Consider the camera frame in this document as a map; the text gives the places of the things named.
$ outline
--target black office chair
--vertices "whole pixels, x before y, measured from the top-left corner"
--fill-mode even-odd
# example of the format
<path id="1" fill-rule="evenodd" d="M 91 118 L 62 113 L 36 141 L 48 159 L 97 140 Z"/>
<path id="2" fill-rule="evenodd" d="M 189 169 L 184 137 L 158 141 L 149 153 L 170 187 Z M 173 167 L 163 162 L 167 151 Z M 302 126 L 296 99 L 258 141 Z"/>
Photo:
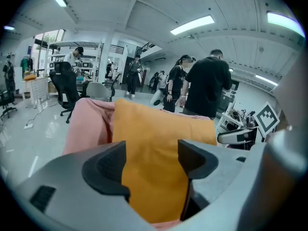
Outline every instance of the black office chair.
<path id="1" fill-rule="evenodd" d="M 8 118 L 10 118 L 10 113 L 9 111 L 10 110 L 16 110 L 16 108 L 14 107 L 9 107 L 9 103 L 12 103 L 13 100 L 12 100 L 12 95 L 8 92 L 8 91 L 0 91 L 0 106 L 3 106 L 3 108 L 5 108 L 5 110 L 2 112 L 2 115 L 1 115 L 1 119 L 2 117 L 8 113 Z"/>
<path id="2" fill-rule="evenodd" d="M 76 88 L 76 74 L 68 62 L 54 62 L 53 65 L 54 71 L 51 71 L 49 75 L 58 91 L 58 103 L 66 109 L 60 113 L 60 116 L 70 112 L 66 120 L 66 123 L 69 123 L 75 104 L 80 99 Z M 63 101 L 63 94 L 66 95 L 67 102 Z"/>
<path id="3" fill-rule="evenodd" d="M 102 83 L 102 84 L 104 84 L 107 87 L 108 90 L 111 90 L 111 96 L 109 98 L 109 102 L 112 102 L 112 97 L 116 94 L 116 91 L 115 91 L 115 88 L 114 88 L 114 84 L 116 83 L 117 79 L 119 79 L 120 75 L 121 75 L 121 73 L 118 74 L 115 77 L 115 79 L 114 79 L 114 81 L 112 83 L 105 83 L 105 82 Z"/>

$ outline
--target yellow pillow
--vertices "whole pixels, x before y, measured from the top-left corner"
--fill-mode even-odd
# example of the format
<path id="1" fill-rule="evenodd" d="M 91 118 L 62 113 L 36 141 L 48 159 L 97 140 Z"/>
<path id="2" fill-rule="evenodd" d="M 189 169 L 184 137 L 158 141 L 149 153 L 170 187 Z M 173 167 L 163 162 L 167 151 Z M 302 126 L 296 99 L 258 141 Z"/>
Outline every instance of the yellow pillow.
<path id="1" fill-rule="evenodd" d="M 122 99 L 115 107 L 112 140 L 126 141 L 122 184 L 130 189 L 131 207 L 149 223 L 179 219 L 188 178 L 178 162 L 178 140 L 216 145 L 214 122 Z"/>

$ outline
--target white floor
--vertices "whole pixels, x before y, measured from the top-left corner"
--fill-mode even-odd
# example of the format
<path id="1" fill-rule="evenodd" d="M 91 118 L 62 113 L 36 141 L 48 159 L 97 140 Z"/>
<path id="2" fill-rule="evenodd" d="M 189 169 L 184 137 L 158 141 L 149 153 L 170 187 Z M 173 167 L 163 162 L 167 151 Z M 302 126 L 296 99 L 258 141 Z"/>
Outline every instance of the white floor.
<path id="1" fill-rule="evenodd" d="M 149 105 L 149 99 L 134 99 L 133 102 Z M 41 168 L 47 162 L 60 156 L 63 152 L 68 124 L 65 123 L 69 113 L 60 116 L 63 108 L 57 104 L 56 98 L 51 98 L 37 109 L 32 106 L 26 108 L 24 102 L 18 103 L 15 107 L 17 111 L 10 112 L 3 118 L 3 126 L 0 125 L 0 165 L 1 175 L 6 183 L 14 188 L 16 185 L 30 177 L 33 172 Z M 153 106 L 153 108 L 163 108 L 163 105 Z M 33 128 L 24 129 L 27 121 L 33 119 Z"/>

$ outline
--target woman with ponytail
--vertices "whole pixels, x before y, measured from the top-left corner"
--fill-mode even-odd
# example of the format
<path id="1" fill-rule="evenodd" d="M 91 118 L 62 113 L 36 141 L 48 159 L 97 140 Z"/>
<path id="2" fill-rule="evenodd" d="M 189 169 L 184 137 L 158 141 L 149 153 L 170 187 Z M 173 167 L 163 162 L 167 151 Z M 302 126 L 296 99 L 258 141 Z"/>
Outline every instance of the woman with ponytail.
<path id="1" fill-rule="evenodd" d="M 166 86 L 167 95 L 164 97 L 164 110 L 175 111 L 175 104 L 180 97 L 183 80 L 187 74 L 185 68 L 190 67 L 193 61 L 195 61 L 193 57 L 183 55 L 170 70 Z"/>

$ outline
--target cable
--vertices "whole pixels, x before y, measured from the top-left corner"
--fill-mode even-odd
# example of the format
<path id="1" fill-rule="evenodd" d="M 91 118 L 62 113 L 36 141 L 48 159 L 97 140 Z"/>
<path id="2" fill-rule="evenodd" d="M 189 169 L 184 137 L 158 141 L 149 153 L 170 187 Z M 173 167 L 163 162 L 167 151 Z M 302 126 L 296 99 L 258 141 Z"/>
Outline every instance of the cable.
<path id="1" fill-rule="evenodd" d="M 54 105 L 52 105 L 52 106 L 47 106 L 47 107 L 46 107 L 45 109 L 43 109 L 41 112 L 37 113 L 37 114 L 34 116 L 33 119 L 30 119 L 30 120 L 27 121 L 26 126 L 28 126 L 29 121 L 34 121 L 34 119 L 37 117 L 37 115 L 41 114 L 41 113 L 42 113 L 44 110 L 46 110 L 48 107 L 54 107 L 54 106 L 56 106 L 57 104 L 59 104 L 59 103 L 56 103 L 56 104 L 54 104 Z"/>

